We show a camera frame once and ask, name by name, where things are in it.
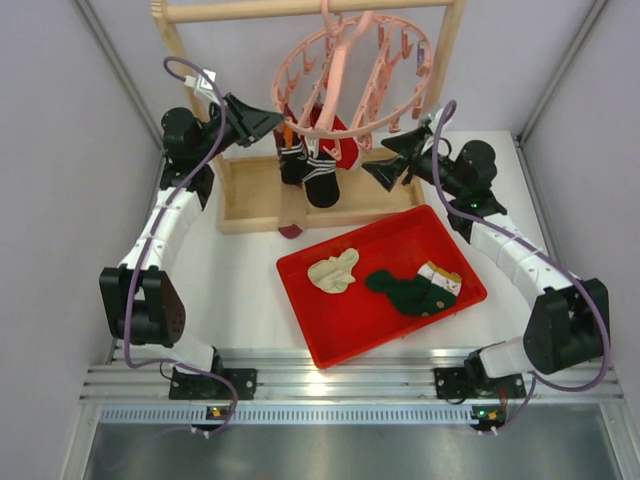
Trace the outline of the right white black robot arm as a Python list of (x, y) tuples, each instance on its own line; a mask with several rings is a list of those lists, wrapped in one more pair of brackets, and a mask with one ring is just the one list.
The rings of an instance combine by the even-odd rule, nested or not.
[(466, 382), (478, 396), (490, 396), (503, 378), (529, 372), (548, 385), (548, 375), (588, 360), (601, 359), (599, 385), (611, 360), (609, 296), (598, 279), (583, 281), (533, 245), (497, 200), (492, 183), (496, 152), (483, 140), (464, 144), (455, 159), (439, 152), (448, 140), (434, 123), (382, 140), (388, 160), (367, 162), (365, 170), (385, 189), (414, 178), (434, 186), (449, 223), (511, 281), (531, 308), (524, 333), (474, 351), (465, 361)]

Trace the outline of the beige purple striped sock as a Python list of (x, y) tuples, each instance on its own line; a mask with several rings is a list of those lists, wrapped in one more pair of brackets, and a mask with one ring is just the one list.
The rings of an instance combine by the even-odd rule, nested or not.
[(280, 186), (277, 231), (286, 239), (299, 237), (306, 229), (306, 203), (303, 189), (297, 185)]

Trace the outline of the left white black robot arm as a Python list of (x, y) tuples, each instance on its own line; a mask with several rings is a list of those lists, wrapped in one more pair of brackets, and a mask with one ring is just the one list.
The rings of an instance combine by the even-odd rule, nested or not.
[(209, 118), (175, 107), (161, 119), (165, 158), (155, 205), (134, 246), (106, 267), (99, 288), (111, 335), (127, 365), (171, 366), (172, 400), (236, 400), (237, 389), (219, 351), (199, 339), (170, 278), (177, 256), (212, 193), (209, 162), (228, 147), (247, 147), (270, 134), (282, 114), (227, 94), (209, 104)]

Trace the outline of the pink round clip hanger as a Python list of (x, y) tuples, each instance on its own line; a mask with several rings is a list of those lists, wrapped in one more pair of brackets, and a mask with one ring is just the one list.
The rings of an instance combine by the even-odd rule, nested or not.
[(434, 75), (429, 36), (398, 15), (364, 10), (346, 16), (319, 4), (323, 26), (283, 60), (272, 83), (286, 140), (338, 143), (351, 138), (369, 149), (372, 134), (399, 130), (400, 119), (422, 116)]

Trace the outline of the black white striped sock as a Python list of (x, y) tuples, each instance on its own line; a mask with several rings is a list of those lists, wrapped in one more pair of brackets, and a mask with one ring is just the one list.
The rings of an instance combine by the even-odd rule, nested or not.
[(292, 136), (292, 144), (286, 146), (284, 134), (275, 132), (275, 143), (279, 158), (281, 181), (286, 185), (299, 185), (306, 175), (308, 150), (297, 133)]

